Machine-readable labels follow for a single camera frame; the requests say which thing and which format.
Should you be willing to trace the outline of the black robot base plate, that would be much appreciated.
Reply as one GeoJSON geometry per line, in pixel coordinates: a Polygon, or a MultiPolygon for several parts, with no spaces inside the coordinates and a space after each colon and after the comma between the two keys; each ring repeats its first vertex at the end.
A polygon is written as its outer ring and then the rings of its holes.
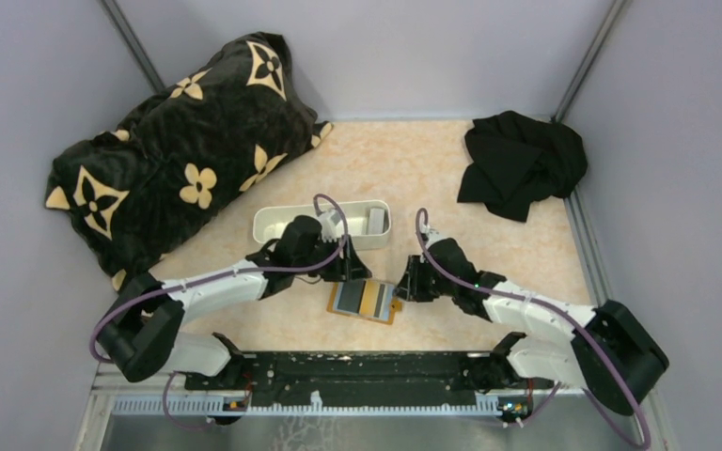
{"type": "Polygon", "coordinates": [[[259,351],[234,357],[215,376],[185,376],[190,391],[250,393],[253,407],[330,408],[471,406],[478,395],[550,389],[510,373],[488,351],[259,351]]]}

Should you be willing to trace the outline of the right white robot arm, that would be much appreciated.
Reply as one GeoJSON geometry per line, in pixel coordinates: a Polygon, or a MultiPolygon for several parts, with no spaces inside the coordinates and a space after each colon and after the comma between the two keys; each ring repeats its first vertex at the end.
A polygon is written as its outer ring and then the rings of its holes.
{"type": "Polygon", "coordinates": [[[537,295],[477,269],[453,239],[409,256],[395,294],[407,302],[448,297],[465,314],[512,330],[494,348],[504,381],[544,379],[581,388],[611,412],[634,414],[669,360],[623,303],[595,307],[537,295]]]}

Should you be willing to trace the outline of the mustard leather card holder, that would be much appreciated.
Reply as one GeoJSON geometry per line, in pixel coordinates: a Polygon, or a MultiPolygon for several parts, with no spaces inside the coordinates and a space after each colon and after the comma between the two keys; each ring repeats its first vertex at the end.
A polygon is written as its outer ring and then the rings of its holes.
{"type": "Polygon", "coordinates": [[[337,293],[335,283],[326,311],[332,314],[350,318],[362,319],[381,324],[390,325],[394,322],[396,315],[402,310],[402,301],[394,296],[395,286],[386,282],[374,279],[365,279],[366,282],[360,312],[357,315],[340,313],[334,310],[333,300],[337,293]]]}

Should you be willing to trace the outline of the grey credit card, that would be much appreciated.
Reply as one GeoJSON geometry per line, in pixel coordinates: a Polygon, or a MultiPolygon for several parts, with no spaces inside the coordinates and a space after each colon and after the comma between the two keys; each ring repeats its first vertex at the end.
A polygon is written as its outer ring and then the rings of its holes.
{"type": "Polygon", "coordinates": [[[334,310],[340,313],[357,315],[360,312],[365,285],[364,280],[339,283],[333,300],[334,310]]]}

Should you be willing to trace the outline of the white oblong plastic tray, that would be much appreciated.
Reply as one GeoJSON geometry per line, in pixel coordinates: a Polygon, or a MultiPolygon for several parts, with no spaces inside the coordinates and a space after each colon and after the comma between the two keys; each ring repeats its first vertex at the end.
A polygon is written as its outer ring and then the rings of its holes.
{"type": "MultiPolygon", "coordinates": [[[[392,229],[392,217],[389,206],[383,200],[348,201],[339,202],[338,204],[347,218],[356,251],[377,250],[387,246],[392,229]],[[386,232],[383,235],[369,236],[366,234],[370,208],[386,209],[387,224],[386,232]]],[[[280,238],[286,225],[298,215],[317,217],[311,204],[266,207],[258,210],[253,220],[254,240],[259,244],[263,244],[270,239],[280,238]]]]}

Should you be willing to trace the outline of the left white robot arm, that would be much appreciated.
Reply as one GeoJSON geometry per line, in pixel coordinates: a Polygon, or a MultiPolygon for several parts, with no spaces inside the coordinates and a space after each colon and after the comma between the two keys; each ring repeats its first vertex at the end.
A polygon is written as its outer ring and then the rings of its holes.
{"type": "Polygon", "coordinates": [[[96,325],[90,349],[129,382],[162,371],[215,377],[240,352],[221,334],[188,334],[182,326],[234,304],[270,298],[300,275],[323,282],[371,276],[340,211],[298,215],[280,238],[216,272],[164,281],[148,272],[136,276],[96,325]]]}

